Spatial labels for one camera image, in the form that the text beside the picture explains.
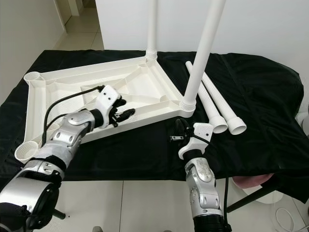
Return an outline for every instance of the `wall baseboard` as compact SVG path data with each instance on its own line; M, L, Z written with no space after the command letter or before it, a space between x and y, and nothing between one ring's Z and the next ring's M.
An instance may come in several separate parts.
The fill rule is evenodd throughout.
M67 36L67 32L63 31L63 33L60 35L58 41L55 43L54 47L52 48L52 50L58 50L60 44L62 43L62 41L66 38Z

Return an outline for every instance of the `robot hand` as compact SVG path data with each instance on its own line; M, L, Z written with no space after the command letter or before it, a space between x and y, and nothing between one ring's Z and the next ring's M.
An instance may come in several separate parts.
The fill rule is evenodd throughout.
M176 120L178 136L171 140L183 141L179 158L186 161L186 182L190 189L190 205L195 232L231 232L232 229L221 210L216 179L203 155L210 144L213 126L209 123L194 123Z
M135 113L134 109L118 113L126 101L111 86L99 89L95 109L67 114L50 140L0 192L1 232L30 232L46 226L82 138L94 128L116 127Z

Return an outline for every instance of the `black cloth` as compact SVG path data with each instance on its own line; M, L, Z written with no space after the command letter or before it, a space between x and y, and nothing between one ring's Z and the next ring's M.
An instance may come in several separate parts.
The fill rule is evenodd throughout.
M159 52L158 62L183 94L189 78L185 62L195 52ZM28 72L90 65L143 56L144 51L44 51ZM281 192L305 202L309 192L309 140L294 119L303 98L298 73L260 56L211 54L206 72L235 113L247 124L240 135L214 134L204 154L217 178L276 173ZM0 180L22 164L14 150L23 142L28 85L21 80L0 108ZM179 144L170 143L176 118L81 145L65 180L185 180ZM192 122L208 122L197 98Z

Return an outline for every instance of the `white tube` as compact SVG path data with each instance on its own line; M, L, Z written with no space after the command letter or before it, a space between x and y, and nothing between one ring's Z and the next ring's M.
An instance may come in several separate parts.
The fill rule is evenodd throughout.
M211 52L212 42L219 26L225 2L226 0L211 1L201 40L198 45L192 73L190 75L184 97L180 103L180 107L184 111L195 110L198 88L206 68L208 57Z
M191 73L193 66L192 63L190 61L187 61L185 65L187 66L189 73ZM225 119L219 114L216 106L214 105L211 97L209 96L207 90L202 83L200 83L199 85L198 96L201 99L206 114L209 118L209 123L214 126L213 132L218 134L226 131L227 123Z
M220 110L221 114L227 121L228 129L231 132L231 134L237 135L243 133L247 129L246 124L242 121L240 117L237 117L237 115L234 113L229 104L225 101L219 90L209 79L206 73L203 74L202 81L207 91L211 95L213 101Z
M156 50L156 23L157 23L157 0L149 1L149 15L148 15L148 39L147 39L147 60L157 58Z

